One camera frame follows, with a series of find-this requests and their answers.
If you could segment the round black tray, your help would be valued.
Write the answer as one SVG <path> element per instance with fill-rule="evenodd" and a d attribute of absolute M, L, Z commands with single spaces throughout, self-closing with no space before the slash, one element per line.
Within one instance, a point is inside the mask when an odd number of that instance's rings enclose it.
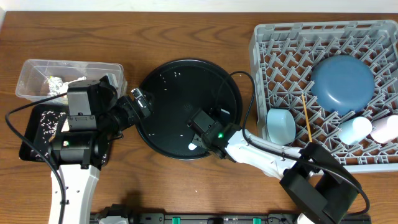
<path fill-rule="evenodd" d="M 236 83 L 227 71 L 206 60 L 167 62 L 152 71 L 140 88 L 153 97 L 153 113 L 137 125 L 137 131 L 154 151 L 173 159 L 209 156 L 202 147 L 188 148 L 195 133 L 187 122 L 199 109 L 225 110 L 224 122 L 241 121 L 243 102 Z"/>

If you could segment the foil snack wrapper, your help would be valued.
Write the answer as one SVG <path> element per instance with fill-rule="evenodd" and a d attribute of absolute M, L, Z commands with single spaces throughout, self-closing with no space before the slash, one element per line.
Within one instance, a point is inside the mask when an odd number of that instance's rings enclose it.
<path fill-rule="evenodd" d="M 60 77 L 50 76 L 47 83 L 49 84 L 48 96 L 60 95 L 68 90 L 68 82 L 63 82 Z"/>

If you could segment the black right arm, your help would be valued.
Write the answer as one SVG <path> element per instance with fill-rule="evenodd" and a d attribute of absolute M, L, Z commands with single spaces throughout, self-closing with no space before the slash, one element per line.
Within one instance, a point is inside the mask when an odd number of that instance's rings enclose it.
<path fill-rule="evenodd" d="M 280 185 L 301 210 L 296 223 L 340 223 L 363 193 L 359 182 L 322 146 L 281 146 L 198 110 L 187 125 L 200 146 L 220 159 L 248 164 Z"/>

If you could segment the light blue cup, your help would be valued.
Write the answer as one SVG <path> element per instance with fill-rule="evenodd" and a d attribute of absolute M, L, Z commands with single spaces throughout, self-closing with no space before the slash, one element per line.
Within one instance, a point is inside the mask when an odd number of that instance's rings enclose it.
<path fill-rule="evenodd" d="M 365 117 L 359 116 L 351 120 L 341 123 L 338 128 L 338 138 L 347 145 L 354 145 L 362 141 L 368 134 L 371 133 L 373 127 Z"/>

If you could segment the light blue plastic knife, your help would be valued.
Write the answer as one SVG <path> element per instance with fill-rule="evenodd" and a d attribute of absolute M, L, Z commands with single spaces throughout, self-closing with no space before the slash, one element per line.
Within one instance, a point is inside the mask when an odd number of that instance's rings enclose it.
<path fill-rule="evenodd" d="M 193 144 L 193 143 L 190 143 L 189 145 L 188 145 L 188 149 L 190 150 L 190 151 L 193 151 L 193 150 L 195 150 L 197 148 L 197 146 L 195 145 L 195 144 Z"/>

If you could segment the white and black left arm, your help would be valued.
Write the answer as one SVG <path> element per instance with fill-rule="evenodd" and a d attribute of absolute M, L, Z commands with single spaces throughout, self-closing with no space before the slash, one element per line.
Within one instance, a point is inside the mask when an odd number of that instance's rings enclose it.
<path fill-rule="evenodd" d="M 118 96 L 107 76 L 69 84 L 68 114 L 58 125 L 48 152 L 52 178 L 50 223 L 89 223 L 100 170 L 111 143 L 151 115 L 154 97 L 140 88 Z"/>

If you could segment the light blue bowl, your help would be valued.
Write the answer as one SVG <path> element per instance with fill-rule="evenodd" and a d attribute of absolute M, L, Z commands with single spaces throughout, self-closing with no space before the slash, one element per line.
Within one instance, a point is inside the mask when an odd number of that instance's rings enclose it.
<path fill-rule="evenodd" d="M 271 108 L 267 114 L 268 135 L 273 143 L 286 145 L 295 139 L 295 121 L 288 110 Z"/>

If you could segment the dark blue plate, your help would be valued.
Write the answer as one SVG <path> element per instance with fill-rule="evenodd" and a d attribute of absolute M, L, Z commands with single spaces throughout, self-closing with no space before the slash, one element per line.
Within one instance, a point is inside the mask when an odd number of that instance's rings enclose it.
<path fill-rule="evenodd" d="M 317 103 L 328 112 L 340 116 L 361 111 L 371 101 L 374 76 L 361 60 L 349 55 L 335 55 L 322 60 L 311 74 L 310 91 Z"/>

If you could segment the pink cup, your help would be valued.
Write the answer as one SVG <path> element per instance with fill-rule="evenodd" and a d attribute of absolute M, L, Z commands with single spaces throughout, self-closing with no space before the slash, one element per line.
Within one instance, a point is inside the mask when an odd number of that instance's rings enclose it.
<path fill-rule="evenodd" d="M 385 144 L 397 138 L 397 115 L 390 115 L 372 122 L 371 137 L 381 144 Z"/>

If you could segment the wooden chopstick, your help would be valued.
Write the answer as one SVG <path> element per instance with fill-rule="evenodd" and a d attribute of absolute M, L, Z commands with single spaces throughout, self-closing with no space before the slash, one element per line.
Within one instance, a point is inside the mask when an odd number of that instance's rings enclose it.
<path fill-rule="evenodd" d="M 313 142 L 310 122 L 309 122 L 309 118 L 308 118 L 307 106 L 306 106 L 306 101 L 305 101 L 305 96 L 304 96 L 303 93 L 302 93 L 301 97 L 302 97 L 302 103 L 303 103 L 303 112 L 304 112 L 304 115 L 305 115 L 305 123 L 306 123 L 306 126 L 307 126 L 307 132 L 308 132 L 308 140 L 309 140 L 309 142 Z"/>

